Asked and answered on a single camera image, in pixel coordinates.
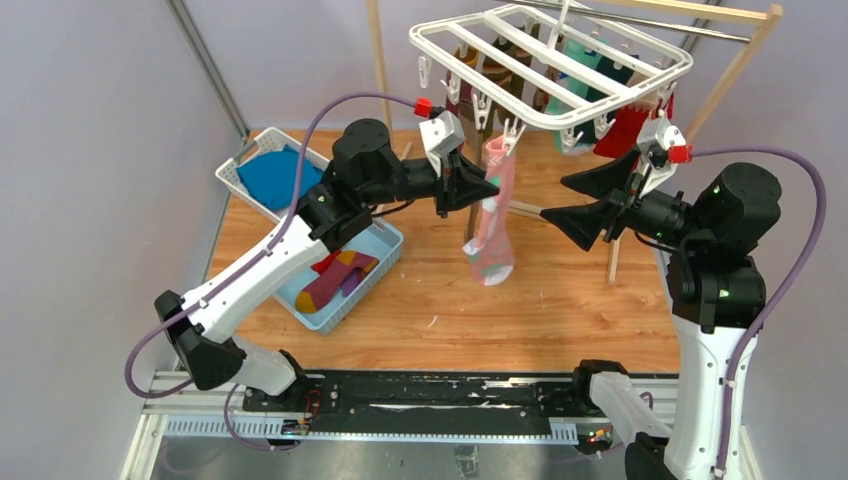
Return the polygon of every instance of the blue cloth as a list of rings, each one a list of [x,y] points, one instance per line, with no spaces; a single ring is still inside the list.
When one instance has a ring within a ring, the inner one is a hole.
[[[238,167],[239,179],[251,197],[268,210],[287,207],[292,201],[298,151],[286,145],[280,152],[268,152]],[[300,198],[321,181],[323,172],[306,160],[300,180]]]

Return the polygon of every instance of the wooden table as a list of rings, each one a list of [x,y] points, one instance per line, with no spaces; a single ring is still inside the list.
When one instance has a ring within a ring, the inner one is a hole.
[[[331,157],[338,135],[320,132],[310,147]],[[417,138],[417,132],[396,132],[393,148],[400,152]],[[549,132],[528,132],[517,161],[515,195],[553,207],[588,203],[559,178],[608,159],[563,157]],[[228,208],[213,274],[272,228],[235,197]],[[602,358],[630,371],[678,370],[654,254],[632,234],[622,236],[618,279],[608,286],[605,243],[586,253],[556,227],[510,215],[515,270],[502,285],[483,287],[461,251],[466,215],[441,219],[431,202],[419,201],[387,219],[405,235],[401,259],[330,335],[309,331],[273,299],[238,333],[288,350],[306,368],[570,371],[581,359]]]

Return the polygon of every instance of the pink and white sock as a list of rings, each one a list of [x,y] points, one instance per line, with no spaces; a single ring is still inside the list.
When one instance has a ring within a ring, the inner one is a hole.
[[[507,156],[503,135],[486,144],[486,180],[500,193],[481,202],[480,229],[462,250],[471,263],[471,275],[485,286],[497,285],[512,273],[515,257],[506,234],[506,216],[515,180],[515,155]]]

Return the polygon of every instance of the plastic basket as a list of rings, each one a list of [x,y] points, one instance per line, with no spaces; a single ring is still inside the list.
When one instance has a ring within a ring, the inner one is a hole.
[[[254,146],[258,151],[244,160],[244,163],[249,162],[259,155],[268,152],[280,151],[286,145],[300,151],[301,143],[294,138],[286,135],[276,128],[268,128],[256,136],[254,141],[248,144],[241,152],[234,155],[215,171],[215,176],[220,179],[224,185],[233,193],[233,195],[241,198],[248,205],[258,210],[262,215],[267,217],[274,223],[279,223],[282,220],[282,215],[285,213],[285,208],[272,212],[265,208],[261,203],[257,202],[247,192],[247,188],[239,180],[236,168],[239,162],[251,151]],[[306,149],[306,159],[312,165],[324,170],[330,163],[326,157],[319,155],[312,149]],[[403,246],[403,234],[396,228],[382,220],[374,220],[374,224],[368,227],[364,232],[360,233],[351,240],[345,249],[356,250],[357,252],[371,255],[379,260],[377,267],[368,274],[367,277],[360,283],[353,292],[347,297],[342,297],[339,290],[327,306],[313,314],[303,314],[294,308],[294,300],[297,294],[303,290],[306,285],[318,278],[318,274],[311,269],[306,269],[298,274],[293,279],[286,282],[275,293],[274,298],[277,299],[289,312],[292,313],[303,325],[313,331],[317,331],[322,335],[327,335],[335,327],[342,318],[347,315],[351,309],[359,303],[360,300],[368,293],[369,290],[389,271],[400,258],[401,247]]]

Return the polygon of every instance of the black cable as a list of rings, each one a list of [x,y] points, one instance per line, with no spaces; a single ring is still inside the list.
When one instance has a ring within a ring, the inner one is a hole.
[[[383,212],[380,212],[380,213],[372,213],[371,218],[385,217],[386,215],[390,215],[392,213],[397,213],[397,212],[403,210],[404,208],[412,205],[413,203],[415,203],[415,200],[410,200],[410,201],[404,203],[403,205],[401,205],[399,207],[390,208],[390,209],[383,211]]]
[[[639,240],[639,242],[644,243],[645,245],[647,245],[651,248],[656,248],[657,250],[659,250],[661,252],[665,252],[665,253],[677,253],[677,250],[675,250],[673,248],[666,247],[664,245],[660,245],[659,243],[656,243],[656,242],[652,242],[652,241],[648,240],[647,238],[643,237],[639,232],[637,232],[635,230],[633,231],[633,235],[636,235],[636,240]]]

